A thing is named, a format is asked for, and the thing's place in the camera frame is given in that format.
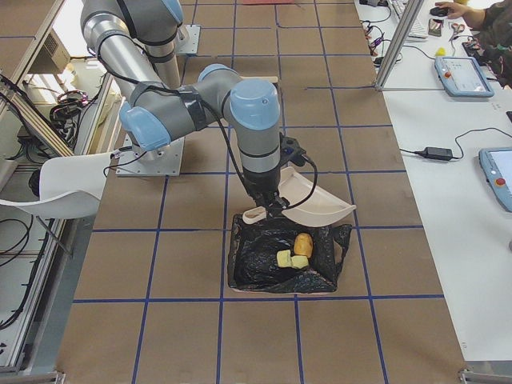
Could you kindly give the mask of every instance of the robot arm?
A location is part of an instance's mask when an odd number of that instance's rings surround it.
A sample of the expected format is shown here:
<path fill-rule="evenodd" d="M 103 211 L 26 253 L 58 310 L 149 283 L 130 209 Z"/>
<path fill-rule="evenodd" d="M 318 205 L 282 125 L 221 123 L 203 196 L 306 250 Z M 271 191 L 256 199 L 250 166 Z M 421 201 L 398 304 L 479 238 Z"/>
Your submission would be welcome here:
<path fill-rule="evenodd" d="M 127 99 L 120 112 L 123 128 L 135 145 L 151 151 L 225 118 L 237 135 L 247 193 L 269 214 L 281 212 L 288 202 L 279 197 L 280 168 L 288 161 L 304 165 L 305 151 L 279 134 L 276 89 L 264 80 L 242 80 L 220 64 L 205 68 L 195 84 L 178 86 L 174 53 L 156 61 L 153 54 L 170 49 L 181 23 L 177 0 L 86 2 L 82 30 L 87 45 L 118 78 Z M 132 38 L 151 47 L 153 62 Z"/>

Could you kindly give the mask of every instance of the white chair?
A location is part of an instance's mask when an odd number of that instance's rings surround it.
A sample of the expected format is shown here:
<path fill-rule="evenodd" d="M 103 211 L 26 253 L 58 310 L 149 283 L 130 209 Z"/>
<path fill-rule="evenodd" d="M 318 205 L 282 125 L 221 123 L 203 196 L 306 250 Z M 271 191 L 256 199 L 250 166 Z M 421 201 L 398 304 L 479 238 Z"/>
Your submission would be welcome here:
<path fill-rule="evenodd" d="M 103 170 L 109 165 L 110 153 L 51 158 L 41 168 L 38 201 L 0 199 L 0 205 L 15 206 L 34 215 L 46 232 L 71 255 L 42 219 L 84 218 L 96 214 L 106 180 Z"/>

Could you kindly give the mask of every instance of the black plastic bag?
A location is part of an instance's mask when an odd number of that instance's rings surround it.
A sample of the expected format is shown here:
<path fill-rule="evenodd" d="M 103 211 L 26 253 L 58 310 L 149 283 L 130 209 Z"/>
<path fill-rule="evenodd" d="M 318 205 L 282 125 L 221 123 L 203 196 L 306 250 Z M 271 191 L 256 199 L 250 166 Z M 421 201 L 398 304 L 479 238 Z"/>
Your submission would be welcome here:
<path fill-rule="evenodd" d="M 335 228 L 302 226 L 284 216 L 249 225 L 236 214 L 228 255 L 228 285 L 237 290 L 275 294 L 334 292 L 349 248 L 351 230 L 350 224 Z M 293 250 L 294 240 L 300 233 L 308 233 L 313 239 L 310 266 L 301 270 L 280 268 L 276 253 Z M 342 247 L 340 262 L 334 260 L 334 242 Z"/>

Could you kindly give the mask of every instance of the person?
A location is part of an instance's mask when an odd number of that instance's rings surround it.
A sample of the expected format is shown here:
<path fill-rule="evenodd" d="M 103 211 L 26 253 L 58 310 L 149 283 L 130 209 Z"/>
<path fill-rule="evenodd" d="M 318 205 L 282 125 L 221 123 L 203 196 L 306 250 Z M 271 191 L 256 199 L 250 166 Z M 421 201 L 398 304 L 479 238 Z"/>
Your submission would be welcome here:
<path fill-rule="evenodd" d="M 448 9 L 448 18 L 464 19 L 468 27 L 479 30 L 475 36 L 484 50 L 484 58 L 502 86 L 512 86 L 512 0 L 497 2 L 477 10 L 457 2 L 436 2 Z"/>

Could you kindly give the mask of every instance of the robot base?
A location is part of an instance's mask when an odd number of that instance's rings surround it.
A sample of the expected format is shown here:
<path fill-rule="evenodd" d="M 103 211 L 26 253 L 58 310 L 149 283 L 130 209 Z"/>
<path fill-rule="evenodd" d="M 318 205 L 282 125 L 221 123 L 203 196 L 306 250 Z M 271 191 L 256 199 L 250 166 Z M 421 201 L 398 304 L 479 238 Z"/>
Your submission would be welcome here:
<path fill-rule="evenodd" d="M 186 35 L 182 35 L 181 31 L 178 32 L 178 38 L 176 39 L 176 54 L 195 56 L 198 54 L 201 26 L 186 25 L 182 27 L 185 27 Z"/>
<path fill-rule="evenodd" d="M 119 177 L 179 176 L 184 144 L 185 138 L 180 138 L 159 150 L 148 152 L 136 162 L 117 167 L 115 173 Z M 124 146 L 131 146 L 131 140 L 128 136 L 125 138 Z M 134 159 L 134 152 L 129 151 L 121 156 L 119 162 L 125 163 Z"/>

